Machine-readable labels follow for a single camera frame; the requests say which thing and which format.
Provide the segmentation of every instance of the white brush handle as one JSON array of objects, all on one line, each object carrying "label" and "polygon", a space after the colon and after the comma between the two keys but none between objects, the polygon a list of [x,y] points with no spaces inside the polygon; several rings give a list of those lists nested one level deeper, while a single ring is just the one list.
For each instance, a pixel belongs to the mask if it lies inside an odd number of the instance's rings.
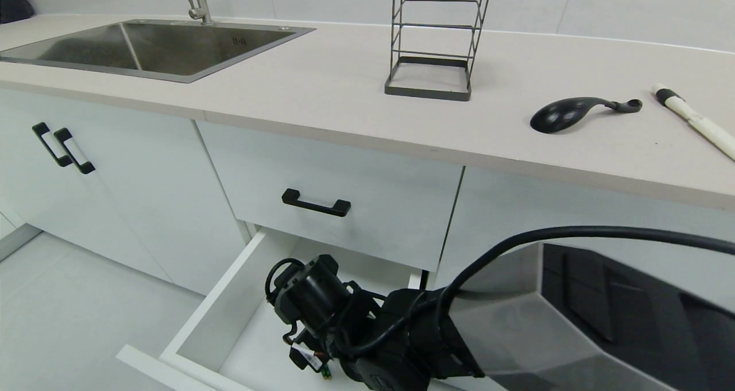
[{"label": "white brush handle", "polygon": [[666,88],[663,84],[657,83],[653,86],[653,93],[659,98],[664,106],[671,109],[675,113],[682,116],[691,127],[696,129],[700,134],[706,137],[712,144],[714,144],[719,150],[727,154],[728,157],[735,161],[735,137],[732,137],[722,127],[717,126],[711,119],[704,117],[702,114],[696,112],[691,108],[686,101],[677,95],[667,97],[669,94],[665,92],[673,93],[669,88]]}]

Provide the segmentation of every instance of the faucet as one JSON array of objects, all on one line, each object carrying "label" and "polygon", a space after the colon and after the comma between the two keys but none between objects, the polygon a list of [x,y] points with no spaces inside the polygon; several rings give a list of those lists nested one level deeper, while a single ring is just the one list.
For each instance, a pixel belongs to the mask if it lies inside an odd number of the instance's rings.
[{"label": "faucet", "polygon": [[210,6],[207,4],[207,0],[196,0],[199,8],[194,7],[194,0],[187,1],[189,1],[189,5],[191,5],[191,9],[189,9],[189,16],[191,19],[202,20],[202,25],[214,24],[212,21],[212,15],[210,15]]}]

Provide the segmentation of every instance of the open drawer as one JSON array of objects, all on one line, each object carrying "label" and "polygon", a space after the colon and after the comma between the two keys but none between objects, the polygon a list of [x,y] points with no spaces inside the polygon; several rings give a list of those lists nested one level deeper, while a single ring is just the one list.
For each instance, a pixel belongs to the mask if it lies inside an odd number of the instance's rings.
[{"label": "open drawer", "polygon": [[[262,229],[230,266],[158,360],[126,346],[118,359],[175,391],[365,391],[349,380],[338,362],[330,362],[333,378],[289,359],[281,336],[289,331],[265,302],[264,282],[278,260],[307,262],[328,253],[339,263],[338,277],[364,289],[388,294],[418,287],[421,271],[363,253],[324,245],[272,229]],[[446,389],[436,384],[431,389]]]}]

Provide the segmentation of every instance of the black metal rack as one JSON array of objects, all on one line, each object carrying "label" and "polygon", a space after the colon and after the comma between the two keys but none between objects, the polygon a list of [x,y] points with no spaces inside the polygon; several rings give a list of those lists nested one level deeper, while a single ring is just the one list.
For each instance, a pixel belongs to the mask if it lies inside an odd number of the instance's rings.
[{"label": "black metal rack", "polygon": [[[404,8],[412,3],[474,3],[477,6],[475,22],[472,25],[444,25],[404,22]],[[488,12],[489,0],[393,0],[393,17],[390,31],[390,75],[385,82],[385,93],[418,98],[435,98],[439,100],[468,101],[472,94],[470,77],[475,65],[475,54],[480,43],[485,15]],[[470,48],[467,54],[434,53],[426,51],[408,51],[401,48],[401,39],[406,27],[415,28],[444,28],[455,30],[469,30],[472,33]],[[465,91],[425,90],[425,88],[396,87],[391,85],[401,64],[428,64],[444,67],[463,68],[467,77]]]}]

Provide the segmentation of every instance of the backsplash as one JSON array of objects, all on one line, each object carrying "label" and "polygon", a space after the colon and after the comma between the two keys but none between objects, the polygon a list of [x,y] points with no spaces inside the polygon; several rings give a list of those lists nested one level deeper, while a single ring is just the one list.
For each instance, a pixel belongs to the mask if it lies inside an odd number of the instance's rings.
[{"label": "backsplash", "polygon": [[[30,0],[39,14],[186,15],[186,0]],[[391,0],[208,0],[212,16],[388,24]],[[442,16],[451,20],[452,16]],[[491,0],[486,27],[735,52],[732,0]]]}]

